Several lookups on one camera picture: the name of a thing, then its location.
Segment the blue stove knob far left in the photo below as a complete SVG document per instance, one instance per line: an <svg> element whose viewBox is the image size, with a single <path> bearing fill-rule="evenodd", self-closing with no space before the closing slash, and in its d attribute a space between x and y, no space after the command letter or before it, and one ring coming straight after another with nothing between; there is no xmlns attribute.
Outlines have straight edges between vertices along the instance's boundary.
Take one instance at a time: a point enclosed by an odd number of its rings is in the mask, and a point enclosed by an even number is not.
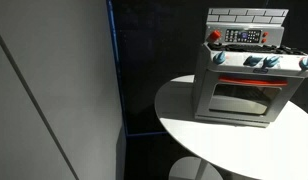
<svg viewBox="0 0 308 180"><path fill-rule="evenodd" d="M226 60L225 52L221 51L213 57L213 62L217 65L222 64Z"/></svg>

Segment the blue stove knob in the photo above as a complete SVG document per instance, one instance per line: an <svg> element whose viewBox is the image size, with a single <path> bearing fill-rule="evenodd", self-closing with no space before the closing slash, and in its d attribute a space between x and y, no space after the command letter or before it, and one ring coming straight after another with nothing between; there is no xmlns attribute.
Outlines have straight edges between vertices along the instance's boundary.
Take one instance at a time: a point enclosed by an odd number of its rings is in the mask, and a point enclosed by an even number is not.
<svg viewBox="0 0 308 180"><path fill-rule="evenodd" d="M225 52L221 51L213 57L213 62L217 65L222 64L226 60Z"/></svg>
<svg viewBox="0 0 308 180"><path fill-rule="evenodd" d="M302 59L302 60L299 62L299 65L300 65L300 67L301 67L302 70L308 70L308 57Z"/></svg>
<svg viewBox="0 0 308 180"><path fill-rule="evenodd" d="M273 67L279 62L279 56L266 57L263 61L263 67Z"/></svg>
<svg viewBox="0 0 308 180"><path fill-rule="evenodd" d="M261 60L262 60L262 57L249 56L245 60L244 65L248 65L248 66L253 67L253 66L257 65Z"/></svg>

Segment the red round stove knob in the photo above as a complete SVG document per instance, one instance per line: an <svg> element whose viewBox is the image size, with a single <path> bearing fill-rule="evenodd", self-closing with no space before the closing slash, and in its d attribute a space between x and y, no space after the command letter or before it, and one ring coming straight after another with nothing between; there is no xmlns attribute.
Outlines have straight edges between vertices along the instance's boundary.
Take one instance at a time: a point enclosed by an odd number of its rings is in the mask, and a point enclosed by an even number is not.
<svg viewBox="0 0 308 180"><path fill-rule="evenodd" d="M214 30L213 32L210 33L208 39L210 41L216 41L221 37L221 32L218 30Z"/></svg>

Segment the round white table base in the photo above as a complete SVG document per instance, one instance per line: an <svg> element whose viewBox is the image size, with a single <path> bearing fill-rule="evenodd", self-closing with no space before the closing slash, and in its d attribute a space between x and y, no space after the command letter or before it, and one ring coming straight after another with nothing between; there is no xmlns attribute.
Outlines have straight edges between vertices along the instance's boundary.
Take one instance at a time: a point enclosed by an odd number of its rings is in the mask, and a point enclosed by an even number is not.
<svg viewBox="0 0 308 180"><path fill-rule="evenodd" d="M223 178L207 161L187 156L172 165L168 180L223 180Z"/></svg>

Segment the grey toy stove oven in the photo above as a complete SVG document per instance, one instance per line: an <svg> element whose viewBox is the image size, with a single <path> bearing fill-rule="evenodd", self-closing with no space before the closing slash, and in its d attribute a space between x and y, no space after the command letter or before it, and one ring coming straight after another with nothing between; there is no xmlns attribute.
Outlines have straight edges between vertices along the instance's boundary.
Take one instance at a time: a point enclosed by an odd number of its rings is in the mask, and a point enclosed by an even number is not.
<svg viewBox="0 0 308 180"><path fill-rule="evenodd" d="M286 9L211 8L192 107L198 120L266 127L308 77L308 54L281 44Z"/></svg>

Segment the black control panel display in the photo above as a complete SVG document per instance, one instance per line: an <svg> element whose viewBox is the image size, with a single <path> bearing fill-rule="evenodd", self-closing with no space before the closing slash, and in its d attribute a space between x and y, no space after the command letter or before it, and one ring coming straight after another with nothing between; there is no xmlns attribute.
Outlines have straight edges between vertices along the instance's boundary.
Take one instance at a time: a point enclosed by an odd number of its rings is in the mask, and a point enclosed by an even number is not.
<svg viewBox="0 0 308 180"><path fill-rule="evenodd" d="M260 30L227 29L225 34L225 41L240 43L258 43L260 41L260 37Z"/></svg>

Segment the blue stove knob far right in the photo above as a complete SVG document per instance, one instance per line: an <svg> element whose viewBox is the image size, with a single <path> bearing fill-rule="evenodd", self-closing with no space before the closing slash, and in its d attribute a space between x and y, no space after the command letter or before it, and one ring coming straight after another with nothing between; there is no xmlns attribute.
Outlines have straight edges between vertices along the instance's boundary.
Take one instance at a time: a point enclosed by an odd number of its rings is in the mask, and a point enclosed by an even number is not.
<svg viewBox="0 0 308 180"><path fill-rule="evenodd" d="M301 67L302 70L308 70L308 57L302 59L302 60L299 62L299 65L300 65L300 67Z"/></svg>

